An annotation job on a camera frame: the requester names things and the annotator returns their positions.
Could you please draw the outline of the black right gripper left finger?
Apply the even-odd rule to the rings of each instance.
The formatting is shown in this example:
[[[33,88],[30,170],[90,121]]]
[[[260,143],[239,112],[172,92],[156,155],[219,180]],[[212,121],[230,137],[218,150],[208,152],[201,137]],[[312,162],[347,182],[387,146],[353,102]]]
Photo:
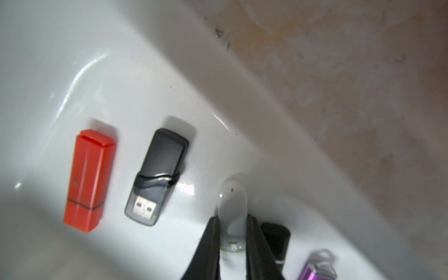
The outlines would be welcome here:
[[[211,217],[182,280],[220,280],[220,222]]]

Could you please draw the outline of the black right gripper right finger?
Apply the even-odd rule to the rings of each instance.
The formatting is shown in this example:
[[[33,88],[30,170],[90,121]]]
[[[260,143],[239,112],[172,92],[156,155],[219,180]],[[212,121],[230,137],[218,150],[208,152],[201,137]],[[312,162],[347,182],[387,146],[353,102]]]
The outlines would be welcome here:
[[[246,219],[246,279],[284,280],[258,220]]]

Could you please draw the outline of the black usb drive white stripe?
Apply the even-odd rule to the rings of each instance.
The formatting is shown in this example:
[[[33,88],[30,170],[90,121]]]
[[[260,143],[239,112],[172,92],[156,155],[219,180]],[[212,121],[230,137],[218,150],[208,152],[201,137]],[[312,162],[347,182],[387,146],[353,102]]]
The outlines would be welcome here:
[[[276,266],[282,272],[291,238],[291,231],[283,225],[268,222],[263,223],[261,229],[273,253]]]

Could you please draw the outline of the purple usb flash drive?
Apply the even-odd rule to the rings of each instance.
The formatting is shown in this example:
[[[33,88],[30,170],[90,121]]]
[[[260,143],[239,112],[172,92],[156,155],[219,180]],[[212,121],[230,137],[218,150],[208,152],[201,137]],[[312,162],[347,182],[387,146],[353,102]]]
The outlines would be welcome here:
[[[337,280],[335,262],[336,257],[330,250],[315,250],[310,253],[298,280]]]

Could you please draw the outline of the white usb flash drive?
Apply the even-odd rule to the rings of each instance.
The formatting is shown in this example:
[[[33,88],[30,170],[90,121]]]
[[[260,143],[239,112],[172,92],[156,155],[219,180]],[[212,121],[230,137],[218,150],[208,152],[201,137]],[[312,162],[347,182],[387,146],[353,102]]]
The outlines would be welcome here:
[[[225,181],[218,201],[220,278],[246,279],[247,192],[237,180]]]

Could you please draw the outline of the black usb drive silver clip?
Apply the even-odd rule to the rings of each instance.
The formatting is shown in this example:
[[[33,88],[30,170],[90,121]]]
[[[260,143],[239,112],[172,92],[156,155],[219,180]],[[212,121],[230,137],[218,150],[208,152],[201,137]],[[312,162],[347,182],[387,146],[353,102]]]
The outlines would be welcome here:
[[[154,226],[177,184],[189,141],[166,128],[155,131],[141,170],[136,174],[125,214],[145,226]]]

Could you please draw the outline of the red usb flash drive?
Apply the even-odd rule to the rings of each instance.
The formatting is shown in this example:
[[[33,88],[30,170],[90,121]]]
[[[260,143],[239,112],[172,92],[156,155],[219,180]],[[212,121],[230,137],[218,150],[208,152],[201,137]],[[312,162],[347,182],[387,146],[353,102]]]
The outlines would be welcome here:
[[[64,223],[89,233],[102,218],[112,174],[116,141],[92,129],[77,135]]]

